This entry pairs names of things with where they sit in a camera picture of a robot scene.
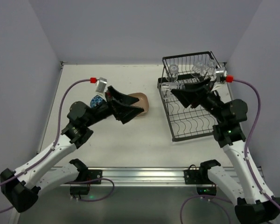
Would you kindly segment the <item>blue dotted small bowl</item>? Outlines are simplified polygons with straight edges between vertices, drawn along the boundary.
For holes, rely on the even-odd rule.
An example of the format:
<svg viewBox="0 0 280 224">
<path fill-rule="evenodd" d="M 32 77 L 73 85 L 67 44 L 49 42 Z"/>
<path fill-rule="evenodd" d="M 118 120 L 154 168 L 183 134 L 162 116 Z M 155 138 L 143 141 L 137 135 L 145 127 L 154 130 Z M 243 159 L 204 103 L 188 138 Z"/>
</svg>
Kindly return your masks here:
<svg viewBox="0 0 280 224">
<path fill-rule="evenodd" d="M 94 108 L 99 104 L 103 103 L 104 101 L 105 100 L 100 95 L 96 95 L 90 101 L 90 108 Z"/>
</svg>

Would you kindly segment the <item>brown square panda plate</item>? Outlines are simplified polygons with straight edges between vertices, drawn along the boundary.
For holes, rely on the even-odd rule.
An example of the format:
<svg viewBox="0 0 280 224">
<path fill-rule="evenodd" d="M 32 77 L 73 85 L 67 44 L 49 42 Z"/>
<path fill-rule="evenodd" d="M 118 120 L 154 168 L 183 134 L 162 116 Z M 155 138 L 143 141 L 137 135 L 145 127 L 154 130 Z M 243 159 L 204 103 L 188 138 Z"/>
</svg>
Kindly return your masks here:
<svg viewBox="0 0 280 224">
<path fill-rule="evenodd" d="M 142 92 L 131 93 L 129 96 L 138 98 L 138 102 L 132 104 L 132 106 L 141 107 L 143 110 L 149 110 L 149 102 L 147 96 Z"/>
</svg>

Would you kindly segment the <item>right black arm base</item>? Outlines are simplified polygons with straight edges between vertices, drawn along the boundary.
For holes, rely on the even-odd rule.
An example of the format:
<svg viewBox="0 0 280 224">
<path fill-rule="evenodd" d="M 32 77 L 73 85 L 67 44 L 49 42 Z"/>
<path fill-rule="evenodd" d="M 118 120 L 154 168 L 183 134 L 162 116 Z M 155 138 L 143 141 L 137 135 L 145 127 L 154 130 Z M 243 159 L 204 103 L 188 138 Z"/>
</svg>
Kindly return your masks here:
<svg viewBox="0 0 280 224">
<path fill-rule="evenodd" d="M 192 164 L 183 171 L 186 185 L 194 185 L 199 195 L 217 195 L 217 185 L 210 181 L 207 175 L 203 174 L 196 165 Z"/>
</svg>

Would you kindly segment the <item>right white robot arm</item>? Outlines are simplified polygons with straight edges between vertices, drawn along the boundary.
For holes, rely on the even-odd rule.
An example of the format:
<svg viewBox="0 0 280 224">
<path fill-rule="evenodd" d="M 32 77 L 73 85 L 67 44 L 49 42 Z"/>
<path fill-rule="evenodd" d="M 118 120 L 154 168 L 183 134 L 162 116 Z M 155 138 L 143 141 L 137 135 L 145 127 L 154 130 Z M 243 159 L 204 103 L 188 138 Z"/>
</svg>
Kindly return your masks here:
<svg viewBox="0 0 280 224">
<path fill-rule="evenodd" d="M 231 161 L 239 181 L 226 174 L 217 160 L 202 162 L 198 177 L 212 182 L 225 193 L 240 223 L 270 222 L 280 214 L 280 197 L 269 189 L 248 149 L 251 136 L 246 137 L 240 126 L 247 120 L 248 106 L 241 99 L 224 103 L 214 89 L 214 82 L 208 78 L 171 90 L 185 108 L 200 105 L 215 117 L 214 139 Z"/>
</svg>

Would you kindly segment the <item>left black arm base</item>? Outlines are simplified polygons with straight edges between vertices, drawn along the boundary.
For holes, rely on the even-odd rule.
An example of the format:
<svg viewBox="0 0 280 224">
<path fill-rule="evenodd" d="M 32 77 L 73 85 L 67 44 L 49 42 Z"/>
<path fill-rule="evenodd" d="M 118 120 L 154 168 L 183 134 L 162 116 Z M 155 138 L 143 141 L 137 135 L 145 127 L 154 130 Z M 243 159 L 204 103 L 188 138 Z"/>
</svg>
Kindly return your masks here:
<svg viewBox="0 0 280 224">
<path fill-rule="evenodd" d="M 83 171 L 73 182 L 85 182 L 102 177 L 103 171 L 100 169 L 88 169 Z M 70 186 L 70 195 L 71 196 L 81 196 L 87 195 L 90 192 L 91 184 L 101 184 L 101 180 L 83 184 L 82 186 Z"/>
</svg>

